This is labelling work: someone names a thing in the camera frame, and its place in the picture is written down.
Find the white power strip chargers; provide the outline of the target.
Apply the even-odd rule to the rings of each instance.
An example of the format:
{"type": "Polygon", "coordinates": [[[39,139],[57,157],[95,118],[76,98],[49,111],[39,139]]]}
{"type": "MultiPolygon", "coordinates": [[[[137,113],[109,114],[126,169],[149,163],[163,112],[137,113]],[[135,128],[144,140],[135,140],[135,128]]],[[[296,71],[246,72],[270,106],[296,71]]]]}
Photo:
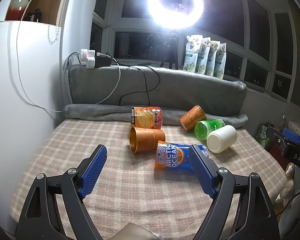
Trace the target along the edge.
{"type": "Polygon", "coordinates": [[[80,61],[85,64],[86,68],[93,69],[95,68],[95,55],[94,50],[81,49],[80,61]]]}

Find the black power adapter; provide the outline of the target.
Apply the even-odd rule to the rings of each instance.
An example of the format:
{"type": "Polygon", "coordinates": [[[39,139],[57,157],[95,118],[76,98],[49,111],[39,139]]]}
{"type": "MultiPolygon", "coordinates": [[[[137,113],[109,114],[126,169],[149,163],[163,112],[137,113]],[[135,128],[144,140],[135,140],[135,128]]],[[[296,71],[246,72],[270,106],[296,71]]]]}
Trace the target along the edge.
{"type": "Polygon", "coordinates": [[[95,68],[111,66],[111,58],[106,56],[95,57],[95,68]]]}

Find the white plastic cup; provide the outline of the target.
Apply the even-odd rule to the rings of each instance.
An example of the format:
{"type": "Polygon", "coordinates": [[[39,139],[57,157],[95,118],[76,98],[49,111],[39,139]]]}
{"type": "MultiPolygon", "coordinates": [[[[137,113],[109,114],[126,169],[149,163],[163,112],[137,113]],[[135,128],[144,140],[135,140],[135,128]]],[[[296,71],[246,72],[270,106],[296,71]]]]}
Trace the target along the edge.
{"type": "Polygon", "coordinates": [[[231,126],[223,126],[211,132],[206,139],[207,148],[210,152],[219,154],[235,144],[237,141],[237,130],[231,126]]]}

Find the refill pouch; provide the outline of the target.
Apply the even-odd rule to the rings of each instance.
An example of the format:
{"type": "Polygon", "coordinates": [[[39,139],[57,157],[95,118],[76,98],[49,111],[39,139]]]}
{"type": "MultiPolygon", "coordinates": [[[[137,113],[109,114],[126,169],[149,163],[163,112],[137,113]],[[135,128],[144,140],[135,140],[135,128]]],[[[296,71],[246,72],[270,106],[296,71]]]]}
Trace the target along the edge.
{"type": "Polygon", "coordinates": [[[216,53],[220,47],[219,41],[211,41],[210,50],[207,58],[205,75],[213,76],[213,71],[215,67],[216,53]]]}
{"type": "Polygon", "coordinates": [[[187,36],[187,44],[185,49],[185,60],[183,70],[186,72],[195,72],[198,53],[202,44],[202,35],[191,35],[187,36]]]}
{"type": "Polygon", "coordinates": [[[198,74],[205,74],[210,46],[211,46],[211,37],[204,37],[202,39],[200,50],[198,52],[198,58],[197,58],[196,69],[195,69],[195,72],[198,74]]]}
{"type": "Polygon", "coordinates": [[[213,77],[216,77],[220,80],[223,79],[225,63],[226,63],[226,43],[221,43],[219,49],[216,52],[213,77]]]}

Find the orange chips paper cup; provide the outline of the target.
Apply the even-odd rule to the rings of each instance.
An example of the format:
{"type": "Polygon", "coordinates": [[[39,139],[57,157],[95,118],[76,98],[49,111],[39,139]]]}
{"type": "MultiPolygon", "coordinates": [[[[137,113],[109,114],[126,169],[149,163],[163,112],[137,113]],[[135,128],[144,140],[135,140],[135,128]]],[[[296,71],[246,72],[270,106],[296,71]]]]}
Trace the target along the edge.
{"type": "Polygon", "coordinates": [[[162,110],[160,107],[132,107],[131,126],[147,129],[161,129],[162,110]]]}

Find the black light tripod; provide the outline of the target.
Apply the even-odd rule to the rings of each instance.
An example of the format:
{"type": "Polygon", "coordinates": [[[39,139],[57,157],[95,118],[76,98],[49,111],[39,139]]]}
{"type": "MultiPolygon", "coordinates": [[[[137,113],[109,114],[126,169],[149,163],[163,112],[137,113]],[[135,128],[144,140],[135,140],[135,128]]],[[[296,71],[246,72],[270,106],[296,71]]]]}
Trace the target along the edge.
{"type": "Polygon", "coordinates": [[[167,62],[169,69],[172,69],[174,65],[175,70],[178,70],[177,30],[171,30],[168,40],[164,43],[164,48],[166,50],[166,54],[161,61],[160,68],[162,68],[165,62],[167,62]]]}

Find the green plastic cup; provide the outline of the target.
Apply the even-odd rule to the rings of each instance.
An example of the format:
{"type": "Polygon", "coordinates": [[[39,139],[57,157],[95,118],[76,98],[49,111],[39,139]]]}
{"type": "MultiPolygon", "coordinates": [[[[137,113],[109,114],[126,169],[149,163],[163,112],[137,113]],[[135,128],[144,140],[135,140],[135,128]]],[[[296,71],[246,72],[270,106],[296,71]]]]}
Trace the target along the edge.
{"type": "Polygon", "coordinates": [[[194,127],[194,134],[198,140],[204,141],[211,132],[224,126],[222,119],[199,121],[194,127]]]}

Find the green white shopping bag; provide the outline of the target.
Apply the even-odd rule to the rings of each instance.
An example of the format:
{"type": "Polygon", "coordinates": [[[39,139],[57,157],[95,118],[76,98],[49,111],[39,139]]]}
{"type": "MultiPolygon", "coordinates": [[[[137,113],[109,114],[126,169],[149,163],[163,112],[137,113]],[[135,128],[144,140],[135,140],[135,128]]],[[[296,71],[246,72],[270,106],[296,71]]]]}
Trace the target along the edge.
{"type": "Polygon", "coordinates": [[[265,146],[267,145],[269,138],[267,137],[267,129],[270,126],[270,123],[266,123],[266,124],[261,124],[261,126],[259,127],[259,130],[257,132],[256,135],[256,141],[263,147],[265,148],[265,146]]]}

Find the dark glass bottle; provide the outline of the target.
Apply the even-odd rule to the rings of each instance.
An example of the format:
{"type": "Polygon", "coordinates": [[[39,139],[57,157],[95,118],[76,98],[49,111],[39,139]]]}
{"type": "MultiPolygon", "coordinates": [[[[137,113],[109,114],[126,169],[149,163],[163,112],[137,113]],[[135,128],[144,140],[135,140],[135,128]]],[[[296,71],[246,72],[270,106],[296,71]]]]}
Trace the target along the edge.
{"type": "Polygon", "coordinates": [[[40,22],[42,18],[42,12],[39,8],[37,8],[34,12],[28,12],[24,17],[25,21],[30,22],[40,22]]]}

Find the blue orange Arctic Ocean cup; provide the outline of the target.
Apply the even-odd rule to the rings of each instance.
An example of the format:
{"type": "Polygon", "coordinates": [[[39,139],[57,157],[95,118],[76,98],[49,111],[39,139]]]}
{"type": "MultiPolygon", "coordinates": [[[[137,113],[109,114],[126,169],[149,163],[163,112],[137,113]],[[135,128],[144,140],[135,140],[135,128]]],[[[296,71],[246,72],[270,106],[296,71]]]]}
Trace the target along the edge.
{"type": "Polygon", "coordinates": [[[154,167],[193,171],[189,161],[190,147],[189,144],[158,141],[154,167]]]}

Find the gold brown cup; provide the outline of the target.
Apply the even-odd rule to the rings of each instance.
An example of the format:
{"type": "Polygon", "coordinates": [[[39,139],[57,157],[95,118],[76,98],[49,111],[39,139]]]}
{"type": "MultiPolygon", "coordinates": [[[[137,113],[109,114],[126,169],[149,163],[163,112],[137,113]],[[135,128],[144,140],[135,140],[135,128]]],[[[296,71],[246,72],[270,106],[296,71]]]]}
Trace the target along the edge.
{"type": "Polygon", "coordinates": [[[190,131],[199,121],[206,120],[206,114],[199,105],[193,106],[180,119],[181,126],[185,131],[190,131]]]}
{"type": "Polygon", "coordinates": [[[165,141],[165,133],[161,129],[132,127],[129,132],[131,152],[136,154],[157,148],[158,141],[165,141]]]}

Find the white cabinet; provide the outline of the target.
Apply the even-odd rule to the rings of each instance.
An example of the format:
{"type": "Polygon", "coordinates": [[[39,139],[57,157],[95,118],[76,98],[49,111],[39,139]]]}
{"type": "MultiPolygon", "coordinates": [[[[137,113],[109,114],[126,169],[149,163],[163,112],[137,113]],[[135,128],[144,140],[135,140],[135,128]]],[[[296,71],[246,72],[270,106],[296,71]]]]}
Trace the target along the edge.
{"type": "Polygon", "coordinates": [[[64,120],[63,67],[88,48],[96,0],[37,0],[40,23],[6,21],[0,0],[0,226],[14,234],[10,204],[29,160],[64,120]]]}

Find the beige plush toy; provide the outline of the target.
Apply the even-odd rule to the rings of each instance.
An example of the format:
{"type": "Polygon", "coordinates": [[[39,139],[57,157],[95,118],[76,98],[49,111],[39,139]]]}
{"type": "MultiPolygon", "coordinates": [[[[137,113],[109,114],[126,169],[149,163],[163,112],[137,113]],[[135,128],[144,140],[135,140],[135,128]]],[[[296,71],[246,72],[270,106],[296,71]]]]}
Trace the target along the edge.
{"type": "Polygon", "coordinates": [[[292,198],[294,192],[294,174],[295,174],[295,164],[289,163],[286,167],[285,176],[287,181],[283,185],[283,188],[279,192],[277,198],[275,199],[276,204],[287,205],[288,201],[292,198]]]}

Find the gold brown cup front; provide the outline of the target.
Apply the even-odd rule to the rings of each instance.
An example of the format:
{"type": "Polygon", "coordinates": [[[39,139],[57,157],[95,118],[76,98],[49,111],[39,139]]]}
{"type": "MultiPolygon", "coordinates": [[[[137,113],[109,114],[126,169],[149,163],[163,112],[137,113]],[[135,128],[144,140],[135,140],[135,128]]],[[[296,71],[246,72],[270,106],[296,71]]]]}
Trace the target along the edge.
{"type": "Polygon", "coordinates": [[[157,148],[158,141],[165,141],[165,133],[161,129],[132,127],[129,132],[131,152],[136,154],[157,148]]]}

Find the grey rolled blanket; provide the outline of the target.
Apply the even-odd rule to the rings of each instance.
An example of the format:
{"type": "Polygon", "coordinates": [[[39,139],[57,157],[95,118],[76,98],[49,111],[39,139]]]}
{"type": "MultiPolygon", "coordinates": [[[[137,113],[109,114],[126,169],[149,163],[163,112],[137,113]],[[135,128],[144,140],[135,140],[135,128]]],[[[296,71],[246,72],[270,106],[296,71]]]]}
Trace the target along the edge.
{"type": "MultiPolygon", "coordinates": [[[[163,108],[163,124],[179,126],[179,119],[186,113],[183,110],[163,108]]],[[[131,122],[131,106],[95,105],[95,104],[69,104],[65,107],[65,116],[68,119],[81,119],[88,121],[124,121],[131,122]]],[[[235,128],[243,127],[248,122],[245,114],[237,116],[206,115],[207,120],[222,119],[225,124],[235,128]]]]}

